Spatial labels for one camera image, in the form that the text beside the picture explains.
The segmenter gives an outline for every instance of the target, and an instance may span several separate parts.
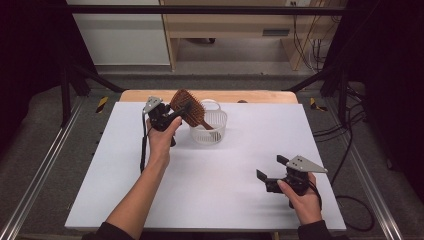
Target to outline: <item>gray floor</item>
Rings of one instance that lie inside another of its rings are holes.
[[[166,67],[99,67],[105,78],[124,88],[131,89],[287,89],[313,74],[303,67],[293,72],[278,40],[223,40],[211,45],[204,39],[188,39],[181,43],[177,69]],[[63,236],[81,236],[81,232],[63,227],[69,207],[90,165],[96,142],[101,138],[113,103],[119,94],[89,81],[92,91],[89,97],[75,97],[82,107],[60,153],[55,159],[43,187],[20,228],[20,237],[31,235],[32,239],[65,239]],[[363,91],[361,84],[352,84]],[[313,84],[297,93],[304,105],[312,132],[333,127],[336,120],[330,111],[310,108],[310,98],[318,106],[331,107],[333,98],[324,99],[317,91],[320,83]],[[100,98],[109,100],[102,113],[95,113]],[[354,99],[348,105],[353,106]],[[35,96],[30,112],[12,140],[10,149],[1,156],[0,162],[0,226],[5,226],[20,199],[25,194],[38,167],[49,150],[61,122],[60,88],[53,88]],[[329,178],[345,152],[343,136],[332,140],[317,137],[317,146]],[[386,166],[386,156],[381,151],[378,139],[367,121],[359,121],[353,127],[354,144],[372,175],[384,203],[399,228],[402,239],[424,239],[424,208],[408,185],[401,172],[391,171]],[[334,184],[336,195],[349,195],[360,199],[368,206],[370,196],[364,190],[361,178],[355,170],[355,159],[349,155]],[[366,209],[350,200],[340,200],[345,221],[359,228],[370,223]],[[387,239],[382,225],[384,219],[376,219],[373,229],[361,232],[348,228],[351,239]],[[282,231],[280,239],[296,239],[294,231]]]

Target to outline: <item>black curtain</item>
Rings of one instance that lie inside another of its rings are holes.
[[[421,1],[381,0],[358,32],[347,58],[349,81],[363,82],[365,106],[395,170],[403,171],[424,201],[424,16]],[[343,18],[329,51],[336,59],[358,19]]]
[[[60,85],[61,66],[78,63],[97,73],[72,14],[48,12],[46,4],[67,3],[0,3],[0,153],[25,118],[32,96]],[[79,80],[79,88],[88,88],[82,76],[70,76]]]

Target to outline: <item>brown hair brush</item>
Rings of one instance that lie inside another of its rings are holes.
[[[205,122],[205,108],[203,107],[202,103],[200,103],[200,101],[197,100],[197,98],[189,91],[185,89],[178,90],[169,103],[169,105],[171,105],[171,109],[174,112],[184,108],[187,106],[187,104],[190,105],[190,108],[187,113],[182,116],[182,118],[187,122],[188,125],[191,127],[202,125],[206,130],[214,129]],[[211,133],[211,135],[212,134],[214,138],[221,138],[219,133]]]

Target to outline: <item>white wall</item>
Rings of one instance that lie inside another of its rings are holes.
[[[67,0],[68,4],[158,5],[158,0]],[[95,65],[170,65],[160,15],[74,14]]]

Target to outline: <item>white tabletop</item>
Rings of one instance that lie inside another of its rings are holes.
[[[142,109],[117,102],[65,226],[98,228],[140,174]],[[194,142],[189,127],[176,132],[169,164],[150,210],[146,229],[161,231],[278,231],[297,229],[288,199],[268,193],[256,169],[283,178],[288,159],[302,155],[322,166],[300,104],[221,103],[228,115],[221,142]],[[323,218],[330,230],[345,230],[326,174],[316,173]]]

